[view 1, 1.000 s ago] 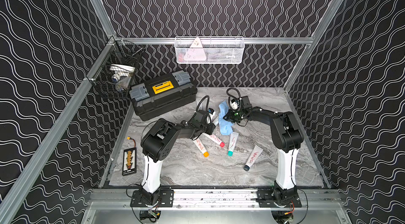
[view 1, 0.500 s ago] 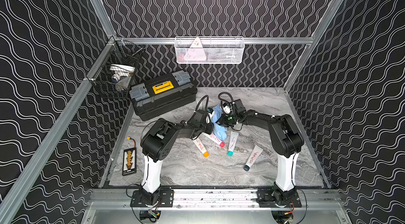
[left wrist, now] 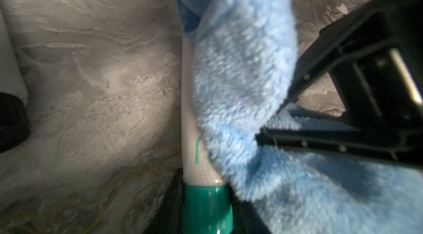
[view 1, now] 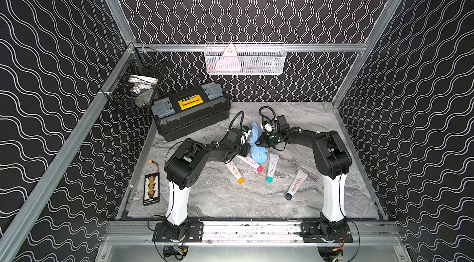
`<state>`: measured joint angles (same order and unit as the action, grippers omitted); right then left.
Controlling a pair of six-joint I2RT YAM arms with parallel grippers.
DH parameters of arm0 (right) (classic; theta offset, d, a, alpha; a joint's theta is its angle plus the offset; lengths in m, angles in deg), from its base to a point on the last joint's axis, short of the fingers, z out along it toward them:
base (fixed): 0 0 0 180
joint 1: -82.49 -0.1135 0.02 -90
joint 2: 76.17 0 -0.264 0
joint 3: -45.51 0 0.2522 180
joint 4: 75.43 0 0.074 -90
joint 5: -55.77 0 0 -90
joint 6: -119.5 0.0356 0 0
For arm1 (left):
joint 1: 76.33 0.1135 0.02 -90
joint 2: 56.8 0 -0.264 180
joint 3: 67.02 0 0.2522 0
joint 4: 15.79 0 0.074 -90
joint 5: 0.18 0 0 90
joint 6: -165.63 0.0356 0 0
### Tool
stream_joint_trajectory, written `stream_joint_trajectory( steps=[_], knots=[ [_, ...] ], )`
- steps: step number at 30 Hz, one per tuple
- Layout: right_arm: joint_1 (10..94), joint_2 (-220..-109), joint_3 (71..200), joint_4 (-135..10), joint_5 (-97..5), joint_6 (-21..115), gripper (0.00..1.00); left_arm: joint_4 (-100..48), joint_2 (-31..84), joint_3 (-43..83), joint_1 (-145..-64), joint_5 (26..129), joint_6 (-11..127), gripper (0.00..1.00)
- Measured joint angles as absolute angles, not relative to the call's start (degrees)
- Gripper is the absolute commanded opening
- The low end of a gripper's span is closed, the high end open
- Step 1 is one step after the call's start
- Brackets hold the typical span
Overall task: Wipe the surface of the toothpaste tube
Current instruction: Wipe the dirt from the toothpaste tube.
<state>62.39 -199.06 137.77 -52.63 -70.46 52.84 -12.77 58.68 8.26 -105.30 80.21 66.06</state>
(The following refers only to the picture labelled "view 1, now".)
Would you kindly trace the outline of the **white tube pink cap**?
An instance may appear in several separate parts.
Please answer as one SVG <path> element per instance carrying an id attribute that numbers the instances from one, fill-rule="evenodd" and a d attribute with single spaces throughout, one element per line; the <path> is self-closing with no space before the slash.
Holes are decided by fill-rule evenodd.
<path id="1" fill-rule="evenodd" d="M 237 155 L 237 157 L 241 160 L 243 160 L 245 163 L 249 164 L 250 167 L 254 168 L 258 173 L 263 172 L 263 167 L 259 163 L 257 163 L 255 160 L 253 160 L 251 157 L 243 157 L 241 155 Z"/>

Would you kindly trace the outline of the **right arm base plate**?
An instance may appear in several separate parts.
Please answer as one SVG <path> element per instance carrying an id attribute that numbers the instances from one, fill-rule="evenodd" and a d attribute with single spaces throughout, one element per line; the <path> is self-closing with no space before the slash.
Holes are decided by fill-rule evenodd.
<path id="1" fill-rule="evenodd" d="M 354 242 L 347 219 L 337 222 L 302 222 L 300 236 L 304 243 Z"/>

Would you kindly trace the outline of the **blue microfiber cloth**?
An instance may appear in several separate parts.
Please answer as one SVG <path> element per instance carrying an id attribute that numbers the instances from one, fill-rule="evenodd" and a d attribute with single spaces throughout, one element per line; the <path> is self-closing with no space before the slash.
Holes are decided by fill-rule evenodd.
<path id="1" fill-rule="evenodd" d="M 263 164 L 267 161 L 268 150 L 265 147 L 257 146 L 257 141 L 262 135 L 262 130 L 260 129 L 257 122 L 251 124 L 251 133 L 249 135 L 249 146 L 250 146 L 250 155 L 251 158 L 259 164 Z"/>

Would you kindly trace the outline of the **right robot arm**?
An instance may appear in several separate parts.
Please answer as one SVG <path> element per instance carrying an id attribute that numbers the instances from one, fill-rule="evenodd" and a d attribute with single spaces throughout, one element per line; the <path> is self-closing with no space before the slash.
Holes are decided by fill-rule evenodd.
<path id="1" fill-rule="evenodd" d="M 263 115 L 262 128 L 263 133 L 256 142 L 260 147 L 276 148 L 283 143 L 312 150 L 316 169 L 323 177 L 321 220 L 330 225 L 346 224 L 344 187 L 352 159 L 339 133 L 290 127 L 283 115 L 273 118 Z"/>

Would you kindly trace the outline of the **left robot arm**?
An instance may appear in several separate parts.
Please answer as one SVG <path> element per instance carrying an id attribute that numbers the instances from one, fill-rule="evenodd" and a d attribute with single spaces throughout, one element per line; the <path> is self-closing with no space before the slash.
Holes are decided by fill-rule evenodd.
<path id="1" fill-rule="evenodd" d="M 181 226 L 188 219 L 190 188 L 198 181 L 206 163 L 218 161 L 229 164 L 237 155 L 249 153 L 248 126 L 228 130 L 224 138 L 209 144 L 185 139 L 165 163 L 165 172 L 170 186 L 167 221 Z"/>

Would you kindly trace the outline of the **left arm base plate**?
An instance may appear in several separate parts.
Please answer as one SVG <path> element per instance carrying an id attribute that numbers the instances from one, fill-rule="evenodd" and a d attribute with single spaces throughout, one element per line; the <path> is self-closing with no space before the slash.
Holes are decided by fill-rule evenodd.
<path id="1" fill-rule="evenodd" d="M 157 223 L 154 229 L 153 242 L 167 243 L 185 241 L 191 243 L 202 242 L 204 223 L 199 221 L 185 221 L 180 226 L 168 221 Z"/>

